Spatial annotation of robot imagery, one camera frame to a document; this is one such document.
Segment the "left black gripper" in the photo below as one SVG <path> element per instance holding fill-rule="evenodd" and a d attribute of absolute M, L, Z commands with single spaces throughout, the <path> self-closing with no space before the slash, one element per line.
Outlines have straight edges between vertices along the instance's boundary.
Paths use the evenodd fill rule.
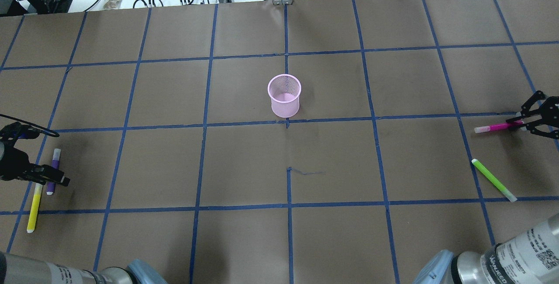
<path fill-rule="evenodd" d="M 19 179 L 41 185 L 54 183 L 64 187 L 69 185 L 70 179 L 65 176 L 64 171 L 52 166 L 32 164 L 28 154 L 14 146 L 18 139 L 36 139 L 41 133 L 42 127 L 33 123 L 14 122 L 1 129 L 1 180 Z"/>

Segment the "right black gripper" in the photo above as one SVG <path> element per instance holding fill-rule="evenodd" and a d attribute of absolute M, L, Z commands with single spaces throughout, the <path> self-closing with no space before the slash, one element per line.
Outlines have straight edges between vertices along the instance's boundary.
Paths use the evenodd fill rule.
<path fill-rule="evenodd" d="M 536 109 L 532 109 L 532 107 L 537 104 L 539 101 L 544 102 L 537 107 Z M 534 117 L 539 115 L 541 118 L 539 120 L 530 121 L 529 123 L 523 123 L 520 125 L 520 128 L 526 129 L 526 131 L 530 132 L 535 136 L 541 136 L 550 139 L 558 139 L 559 138 L 559 97 L 553 96 L 548 97 L 546 99 L 545 93 L 543 91 L 538 90 L 528 100 L 523 103 L 521 106 L 521 111 L 517 113 L 517 119 L 526 119 L 530 117 Z M 553 131 L 543 131 L 539 129 L 540 126 L 551 126 L 555 127 Z"/>

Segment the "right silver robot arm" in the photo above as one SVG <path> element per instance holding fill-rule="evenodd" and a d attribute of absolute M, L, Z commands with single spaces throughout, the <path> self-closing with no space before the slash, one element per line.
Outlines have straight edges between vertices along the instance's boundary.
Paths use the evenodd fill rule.
<path fill-rule="evenodd" d="M 558 130 L 545 132 L 540 125 L 558 127 L 558 97 L 536 91 L 521 110 L 504 124 L 475 128 L 475 133 L 523 128 L 550 139 Z M 559 217 L 527 229 L 484 254 L 449 250 L 438 252 L 416 276 L 416 284 L 556 284 L 559 281 Z"/>

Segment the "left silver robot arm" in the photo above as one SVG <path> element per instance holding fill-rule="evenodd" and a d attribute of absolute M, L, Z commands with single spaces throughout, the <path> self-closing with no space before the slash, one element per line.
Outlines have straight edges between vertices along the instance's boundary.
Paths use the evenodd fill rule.
<path fill-rule="evenodd" d="M 15 147 L 19 139 L 36 139 L 40 135 L 58 137 L 58 133 L 28 121 L 16 120 L 1 129 L 0 176 L 3 181 L 22 180 L 36 186 L 27 232 L 35 230 L 42 189 L 48 183 L 68 186 L 70 179 L 58 169 L 59 151 L 51 165 L 32 164 L 28 154 Z M 133 260 L 126 268 L 108 267 L 100 272 L 82 270 L 42 260 L 1 253 L 3 284 L 164 284 L 164 278 L 149 264 Z"/>

